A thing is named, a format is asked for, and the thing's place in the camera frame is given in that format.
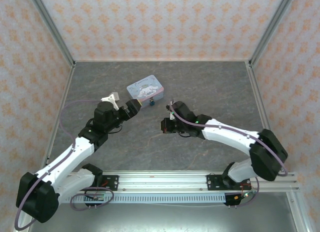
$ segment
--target orange patterned wall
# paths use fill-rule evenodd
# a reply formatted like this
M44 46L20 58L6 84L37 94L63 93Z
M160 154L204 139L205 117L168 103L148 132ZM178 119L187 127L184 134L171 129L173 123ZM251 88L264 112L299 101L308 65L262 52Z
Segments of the orange patterned wall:
M293 0L254 68L272 130L320 228L320 0Z
M281 0L43 0L75 60L248 60Z
M70 67L31 0L0 0L0 230L20 178L41 166Z

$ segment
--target small black object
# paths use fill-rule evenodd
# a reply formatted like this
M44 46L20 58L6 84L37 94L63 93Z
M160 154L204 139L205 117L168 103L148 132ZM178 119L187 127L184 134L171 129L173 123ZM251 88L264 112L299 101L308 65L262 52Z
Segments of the small black object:
M155 104L155 101L153 98L150 99L150 106L153 106Z
M141 108L141 103L137 99L131 99L116 110L111 102L99 102L94 110L94 117L90 119L85 128L79 133L79 137L84 137L94 144L94 150L100 148L108 139L108 134L115 128L132 117L134 117Z
M234 165L235 162L230 163L225 170L223 171L221 177L222 177L222 181L224 183L224 185L229 188L229 189L235 189L238 188L238 183L236 183L233 179L231 179L228 174L229 174L229 170L232 167L232 165Z
M105 188L109 188L112 191L117 191L118 190L118 185L119 185L119 176L118 175L102 175L101 178L101 184L97 187L105 187ZM96 191L96 193L99 194L99 190L97 191L97 189L84 189L83 190L85 194L87 194L88 191ZM94 193L93 194L87 194L86 197L93 199L94 197ZM85 203L86 206L95 206L95 205L99 205L100 203Z
M231 194L225 196L225 205L226 206L235 206L241 203L241 194Z
M182 137L182 138L190 138L190 137L191 137L191 135L187 135L187 136L181 135L181 134L182 134L181 132L179 132L178 134L179 134L179 136Z
M263 141L282 162L288 157L288 153L281 145L275 134L268 129L258 133L259 140ZM264 147L258 142L250 145L250 158L254 172L267 181L274 181L281 170L281 165Z
M20 206L25 194L37 180L37 175L29 172L22 176L15 204L17 207ZM40 181L27 198L22 210L41 223L47 222L58 209L58 197L59 194L55 193L50 181Z
M110 132L109 134L115 134L115 133L119 133L122 130L122 125L120 125L120 129L116 132Z
M206 124L210 119L210 116L200 114L196 116L185 103L177 101L172 104L174 111L183 119L191 123ZM198 137L205 139L202 130L204 127L188 125L179 119L170 120L170 118L165 118L161 121L161 130L163 133L188 133L190 137Z
M100 187L102 184L102 179L103 179L103 171L102 169L99 169L98 167L87 163L86 165L82 166L82 168L89 170L93 175L94 175L94 181L91 185L91 187Z
M247 180L243 180L240 183L235 183L232 187L227 186L224 183L223 175L221 174L209 174L206 176L206 185L208 190L216 191L216 190L242 190L241 184L247 183ZM244 190L251 190L251 186L244 185Z

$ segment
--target floor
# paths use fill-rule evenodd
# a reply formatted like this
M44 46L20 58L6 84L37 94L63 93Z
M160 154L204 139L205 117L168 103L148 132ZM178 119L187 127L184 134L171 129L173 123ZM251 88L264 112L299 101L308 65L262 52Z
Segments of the floor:
M79 212L72 210L69 204L62 204L48 222L36 222L29 232L297 231L286 193L260 193L254 203L238 209L228 209L223 204L191 207L197 205L208 206L108 204L97 210Z
M130 99L126 87L148 75L164 87L164 98L125 122L118 134L76 168L92 163L102 170L224 170L247 156L224 144L162 134L160 122L168 117L166 104L173 98L185 102L194 113L206 114L238 128L260 131L257 105L244 62L82 62L77 63L66 103L98 100L119 93L119 105ZM77 135L93 117L96 104L69 107L63 124ZM71 141L59 129L50 161Z

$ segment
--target wire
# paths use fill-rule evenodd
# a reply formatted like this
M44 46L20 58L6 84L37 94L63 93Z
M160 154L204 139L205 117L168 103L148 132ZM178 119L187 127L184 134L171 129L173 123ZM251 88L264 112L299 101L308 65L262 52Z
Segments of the wire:
M288 170L286 169L284 163L281 161L281 159L275 154L275 152L273 152L264 142L262 142L260 139L258 138L255 138L253 137L252 135L250 134L246 134L242 131L239 131L235 128L231 128L231 127L227 127L227 126L222 126L222 125L214 125L214 124L198 124L198 123L191 123L189 121L186 121L185 119L181 118L179 116L178 113L176 113L176 111L174 110L174 108L172 107L172 102L170 102L169 104L169 107L170 107L170 110L171 112L173 112L173 114L175 115L175 117L177 117L179 120L181 120L182 122L188 124L188 125L192 125L192 126L196 126L196 127L209 127L209 128L218 128L218 129L226 129L226 130L230 130L232 132L235 132L235 133L238 133L238 134L241 134L247 138L251 138L253 140L255 140L256 142L258 142L260 145L262 145L262 147L264 147L276 160L277 162L281 165L281 167L283 168L284 170L284 174L279 174L278 173L278 176L287 176L288 175Z
M96 191L94 194L91 194L91 193L90 193L90 194L87 194L87 192L88 192L88 191L89 191L89 190L86 190L86 191L84 192L84 194L85 194L85 196L86 196L86 197L88 197L88 198L92 198L92 199L93 199L93 198L94 198L94 196L95 196L95 195L97 195L97 194L98 194L98 192L99 192L99 190L97 189L97 191Z
M251 188L255 189L251 184L249 183L241 183L242 189L241 189L241 196L243 195L243 190L245 188L245 185L250 186Z
M74 103L83 103L83 102L88 102L88 103L96 103L96 102L100 102L101 100L76 100L76 101L72 101L70 103L68 103L67 105L65 105L60 113L60 118L59 118L59 126L61 128L61 130L68 135L71 139L72 139L72 146L71 149L69 151L69 153L62 159L60 160L55 166L53 166L52 168L50 168L48 170L48 172L44 173L40 178L38 178L34 184L31 186L31 188L27 191L27 193L25 194L25 196L23 197L19 207L18 207L18 211L16 213L15 219L14 219L14 225L15 225L15 229L17 231L21 231L24 230L26 228L28 228L30 225L32 225L36 219L31 220L30 223L28 223L27 225L23 226L23 227L19 227L19 217L22 211L23 206L25 205L26 200L28 199L28 197L30 196L30 194L33 192L33 190L35 189L35 187L54 169L56 169L60 164L62 164L64 161L66 161L70 155L72 154L72 152L75 149L76 146L76 137L74 137L71 133L67 132L66 129L64 128L63 124L62 124L62 115L65 112L66 108L69 107L70 105L74 104Z
M91 122L93 121L94 119L91 118L88 120L88 122L85 124L86 127L90 126ZM108 133L108 134L114 134L114 133L119 133L121 130L122 130L122 125L120 124L120 130L119 131L116 131L116 132L111 132L111 133Z
M122 130L122 125L120 124L120 129L116 132L111 132L111 133L108 133L108 134L114 134L114 133L119 133L120 131Z
M246 203L244 203L244 204L239 204L239 205L235 205L235 206L231 206L231 207L237 208L237 207L243 207L243 206L249 205L249 204L251 204L251 203L257 198L257 195L258 195L258 193L259 193L259 191L260 191L260 184L259 184L258 178L255 177L255 179L256 179L256 190L257 190L257 191L256 191L255 194L253 195L252 199L250 199L248 202L246 202Z
M87 187L87 188L84 188L84 190L88 190L88 189L102 189L102 190L105 190L105 191L109 191L111 194L112 194L112 197L107 201L107 202L104 202L104 203L102 203L102 204L99 204L99 205L95 205L94 207L95 208L99 208L99 207L102 207L102 206L105 206L105 205L107 205L108 203L110 203L113 199L114 199L114 197L115 197L115 193L111 190L111 189L109 189L109 188L105 188L105 187ZM72 196L71 197L71 199L70 199L70 207L73 209L73 210L76 210L76 211L84 211L84 210L87 210L87 209L90 209L91 207L89 206L89 207L83 207L83 208L76 208L75 206L74 206L74 204L72 203L72 201L73 201L73 199L75 198L75 197L78 197L78 196L88 196L88 195L86 195L86 194L84 194L84 193L77 193L77 194L75 194L74 196Z
M141 203L141 204L153 204L153 205L164 205L164 206L175 206L175 207L194 207L194 208L207 208L207 207L218 207L218 206L224 206L224 204L216 204L216 205L204 205L204 206L198 206L198 205L180 205L180 204L167 204L167 203Z
M109 183L109 181L108 181L108 180L106 180L106 181L101 185L101 187L106 186L108 183Z
M182 137L182 138L190 138L190 137L191 137L191 135L183 136L183 135L181 135L181 132L179 132L178 134L179 134L179 136Z

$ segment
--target aluminum frame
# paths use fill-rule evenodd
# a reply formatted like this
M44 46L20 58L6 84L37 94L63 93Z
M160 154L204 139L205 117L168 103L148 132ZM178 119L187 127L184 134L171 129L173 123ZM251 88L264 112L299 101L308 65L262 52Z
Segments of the aluminum frame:
M291 214L293 216L294 223L298 232L313 232L316 231L312 227L308 213L305 207L305 200L301 192L287 192L286 196L288 198L289 206L291 209Z
M49 160L49 157L50 157L50 154L51 154L51 151L52 151L52 147L54 145L54 141L55 141L55 138L56 138L55 136L57 134L58 127L59 127L59 117L60 117L60 114L61 114L61 110L64 108L64 105L65 105L65 102L66 102L66 99L67 99L68 91L69 91L69 88L70 88L72 77L73 77L74 72L75 72L75 68L76 68L76 66L71 67L71 70L69 72L69 76L68 76L68 79L66 81L66 85L65 85L64 91L63 91L63 95L62 95L62 98L61 98L61 101L60 101L59 111L58 111L58 113L56 115L55 124L54 124L53 130L52 130L51 135L50 135L49 143L46 146L45 156L44 156L43 161L41 163L41 168L40 169L44 168L46 166L48 160Z
M57 29L53 19L51 18L48 10L46 9L42 0L32 0L35 7L38 9L40 15L43 18L44 23L47 25L51 35L56 41L58 47L60 48L64 58L70 64L70 66L74 66L75 60L73 59L68 47L66 46L59 30Z
M212 193L207 188L207 175L222 171L104 171L105 175L119 175L118 191L115 193ZM269 182L258 178L260 192L298 192L299 183L294 173L277 177ZM257 182L250 180L253 187ZM230 192L216 190L217 193Z
M274 31L276 30L281 18L284 16L286 10L290 6L292 0L282 0L278 9L276 10L274 16L272 17L269 25L267 26L266 31L264 32L261 40L259 41L253 56L250 60L250 64L252 67L255 66L265 47L267 46L270 38L272 37Z
M263 126L263 128L271 129L269 121L268 121L268 116L267 116L267 113L266 113L266 110L264 107L264 103L262 101L262 96L261 96L261 93L260 93L260 90L258 87L258 83L256 80L254 70L253 70L252 66L250 65L249 61L245 62L245 66L246 66L246 70L248 72L248 76L249 76L250 83L252 86L252 91L253 91L255 102L256 102L256 105L257 105L257 108L259 111L262 126Z

